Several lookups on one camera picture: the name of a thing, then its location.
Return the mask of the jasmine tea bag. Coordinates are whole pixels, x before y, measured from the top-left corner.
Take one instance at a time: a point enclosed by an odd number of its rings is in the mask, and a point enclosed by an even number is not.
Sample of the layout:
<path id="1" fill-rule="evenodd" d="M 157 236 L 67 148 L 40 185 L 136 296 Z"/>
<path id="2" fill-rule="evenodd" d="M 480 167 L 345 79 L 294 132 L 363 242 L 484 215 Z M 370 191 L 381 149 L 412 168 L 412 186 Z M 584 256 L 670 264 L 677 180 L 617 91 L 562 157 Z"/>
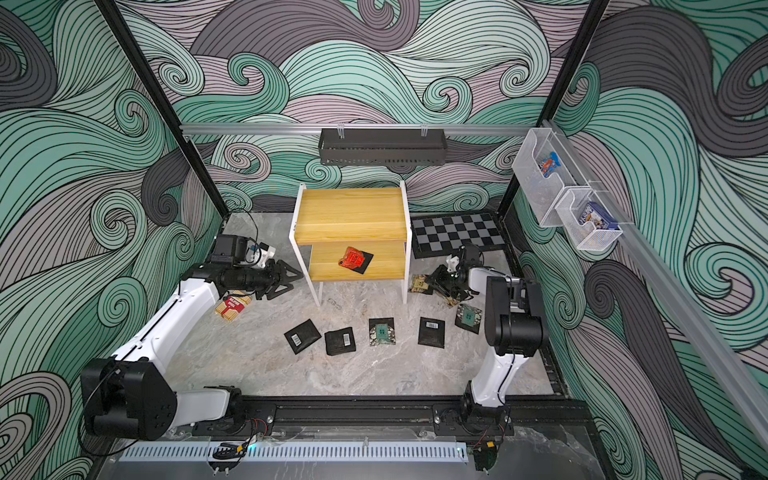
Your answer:
<path id="1" fill-rule="evenodd" d="M 455 315 L 455 326 L 478 335 L 482 324 L 482 310 L 467 304 L 459 304 Z"/>
<path id="2" fill-rule="evenodd" d="M 393 317 L 371 318 L 369 322 L 369 343 L 371 346 L 395 345 L 396 333 Z"/>

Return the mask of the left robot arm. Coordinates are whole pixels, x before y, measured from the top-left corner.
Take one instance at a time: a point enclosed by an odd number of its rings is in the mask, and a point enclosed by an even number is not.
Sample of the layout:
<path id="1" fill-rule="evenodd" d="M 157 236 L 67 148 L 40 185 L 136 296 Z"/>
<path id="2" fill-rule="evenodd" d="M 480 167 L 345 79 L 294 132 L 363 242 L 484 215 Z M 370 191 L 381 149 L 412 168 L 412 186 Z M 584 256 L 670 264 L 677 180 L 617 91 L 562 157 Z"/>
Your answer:
<path id="1" fill-rule="evenodd" d="M 199 422 L 244 424 L 242 392 L 232 386 L 175 391 L 170 361 L 200 320 L 227 300 L 272 300 L 305 276 L 253 238 L 221 235 L 206 260 L 189 267 L 160 310 L 107 358 L 81 371 L 82 428 L 93 436 L 151 441 Z"/>

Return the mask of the oolong tea bag shelf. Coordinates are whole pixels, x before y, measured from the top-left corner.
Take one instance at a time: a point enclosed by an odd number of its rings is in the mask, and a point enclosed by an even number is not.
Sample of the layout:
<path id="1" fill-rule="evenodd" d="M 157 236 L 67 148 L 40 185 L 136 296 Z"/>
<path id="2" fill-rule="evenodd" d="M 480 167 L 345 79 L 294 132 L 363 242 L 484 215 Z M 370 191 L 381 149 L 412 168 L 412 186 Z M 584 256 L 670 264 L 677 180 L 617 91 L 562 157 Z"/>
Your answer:
<path id="1" fill-rule="evenodd" d="M 415 294 L 432 295 L 434 290 L 428 283 L 427 278 L 428 276 L 426 274 L 413 275 L 409 291 Z"/>

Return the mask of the black tea bag with barcode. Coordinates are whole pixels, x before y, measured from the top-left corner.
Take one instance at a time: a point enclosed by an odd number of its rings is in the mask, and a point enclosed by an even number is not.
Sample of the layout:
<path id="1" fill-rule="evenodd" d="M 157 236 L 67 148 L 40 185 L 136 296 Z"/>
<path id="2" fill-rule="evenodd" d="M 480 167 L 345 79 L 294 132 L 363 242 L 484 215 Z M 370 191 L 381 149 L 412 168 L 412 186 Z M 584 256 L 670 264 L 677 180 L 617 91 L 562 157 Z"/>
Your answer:
<path id="1" fill-rule="evenodd" d="M 419 321 L 418 344 L 443 349 L 445 347 L 445 322 L 421 317 Z"/>

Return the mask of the red tea bag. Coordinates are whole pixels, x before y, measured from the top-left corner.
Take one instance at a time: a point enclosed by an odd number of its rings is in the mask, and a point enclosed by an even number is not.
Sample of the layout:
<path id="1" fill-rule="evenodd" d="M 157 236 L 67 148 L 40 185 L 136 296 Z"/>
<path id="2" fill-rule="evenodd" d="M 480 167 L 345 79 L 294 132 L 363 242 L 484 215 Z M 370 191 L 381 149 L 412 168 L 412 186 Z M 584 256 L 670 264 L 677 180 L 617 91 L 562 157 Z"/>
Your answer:
<path id="1" fill-rule="evenodd" d="M 338 261 L 338 265 L 352 272 L 364 274 L 373 258 L 374 255 L 372 253 L 349 246 Z"/>

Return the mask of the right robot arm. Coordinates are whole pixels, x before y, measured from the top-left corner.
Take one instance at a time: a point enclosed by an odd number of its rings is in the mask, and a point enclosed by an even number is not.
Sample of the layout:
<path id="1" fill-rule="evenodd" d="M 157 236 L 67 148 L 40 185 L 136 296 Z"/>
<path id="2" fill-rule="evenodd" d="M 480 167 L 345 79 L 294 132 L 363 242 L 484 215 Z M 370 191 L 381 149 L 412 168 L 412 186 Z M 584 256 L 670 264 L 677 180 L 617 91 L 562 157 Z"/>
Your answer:
<path id="1" fill-rule="evenodd" d="M 514 376 L 548 338 L 542 318 L 533 312 L 529 283 L 486 265 L 475 245 L 460 246 L 426 283 L 458 304 L 474 298 L 484 301 L 472 322 L 484 333 L 488 350 L 467 384 L 459 418 L 464 424 L 500 424 Z"/>

